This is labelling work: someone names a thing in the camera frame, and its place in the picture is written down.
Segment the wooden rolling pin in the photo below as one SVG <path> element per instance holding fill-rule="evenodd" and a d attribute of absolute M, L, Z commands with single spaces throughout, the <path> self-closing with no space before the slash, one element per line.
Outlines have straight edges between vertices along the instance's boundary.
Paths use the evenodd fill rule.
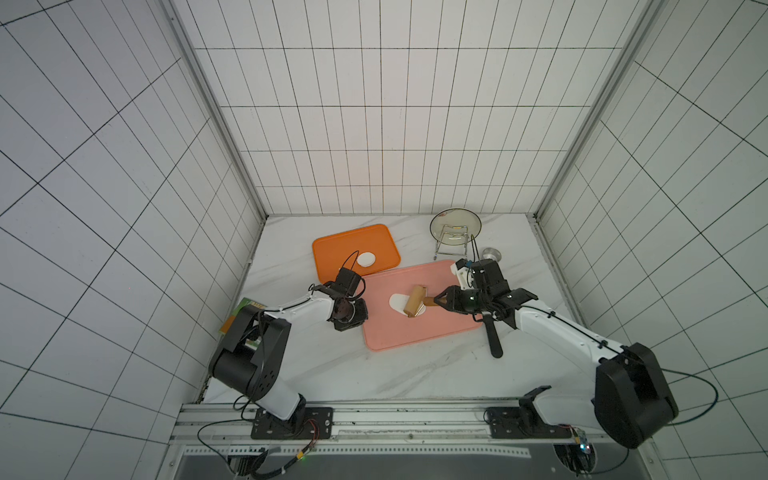
<path fill-rule="evenodd" d="M 403 312 L 407 317 L 414 318 L 419 316 L 423 310 L 435 305 L 434 298 L 427 295 L 427 288 L 422 285 L 416 285 L 406 300 Z"/>

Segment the pink plastic tray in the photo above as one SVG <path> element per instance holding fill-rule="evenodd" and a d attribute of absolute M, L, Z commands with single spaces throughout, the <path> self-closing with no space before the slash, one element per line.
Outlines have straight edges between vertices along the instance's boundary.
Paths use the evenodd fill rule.
<path fill-rule="evenodd" d="M 450 271 L 452 264 L 444 260 L 367 276 L 363 295 L 368 309 L 368 319 L 363 324 L 366 346 L 379 352 L 479 328 L 471 317 L 440 307 L 428 307 L 424 314 L 409 318 L 389 306 L 393 294 L 409 295 L 416 285 L 425 286 L 429 297 L 456 285 L 458 280 Z"/>

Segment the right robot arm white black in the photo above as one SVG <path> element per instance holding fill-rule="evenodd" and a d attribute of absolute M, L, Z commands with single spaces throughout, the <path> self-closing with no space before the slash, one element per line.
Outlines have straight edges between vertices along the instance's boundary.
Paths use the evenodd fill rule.
<path fill-rule="evenodd" d="M 655 354 L 640 343 L 623 345 L 578 325 L 524 288 L 511 288 L 492 259 L 461 259 L 458 282 L 432 304 L 482 322 L 492 354 L 502 353 L 498 322 L 546 344 L 579 369 L 537 387 L 518 401 L 522 432 L 539 427 L 598 429 L 634 449 L 675 420 L 679 408 Z"/>

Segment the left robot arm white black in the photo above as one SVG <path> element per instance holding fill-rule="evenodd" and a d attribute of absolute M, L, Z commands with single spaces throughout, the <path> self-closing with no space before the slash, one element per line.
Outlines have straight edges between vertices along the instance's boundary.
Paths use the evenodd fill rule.
<path fill-rule="evenodd" d="M 219 342 L 209 375 L 285 423 L 303 421 L 305 398 L 281 379 L 280 370 L 291 330 L 307 322 L 329 322 L 338 332 L 368 318 L 366 281 L 341 268 L 332 281 L 312 285 L 307 295 L 288 305 L 243 307 Z"/>

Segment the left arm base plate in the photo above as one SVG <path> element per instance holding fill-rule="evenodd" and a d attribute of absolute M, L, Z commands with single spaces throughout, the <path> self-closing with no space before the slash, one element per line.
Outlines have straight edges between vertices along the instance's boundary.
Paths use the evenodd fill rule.
<path fill-rule="evenodd" d="M 259 408 L 252 421 L 253 440 L 326 440 L 331 437 L 334 409 L 301 407 L 288 420 L 281 420 Z"/>

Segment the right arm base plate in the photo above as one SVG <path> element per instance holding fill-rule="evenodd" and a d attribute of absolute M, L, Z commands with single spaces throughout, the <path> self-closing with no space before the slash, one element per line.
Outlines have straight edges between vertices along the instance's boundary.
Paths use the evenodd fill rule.
<path fill-rule="evenodd" d="M 483 414 L 493 439 L 507 440 L 564 440 L 571 439 L 567 427 L 545 424 L 537 414 L 521 407 L 489 407 Z"/>

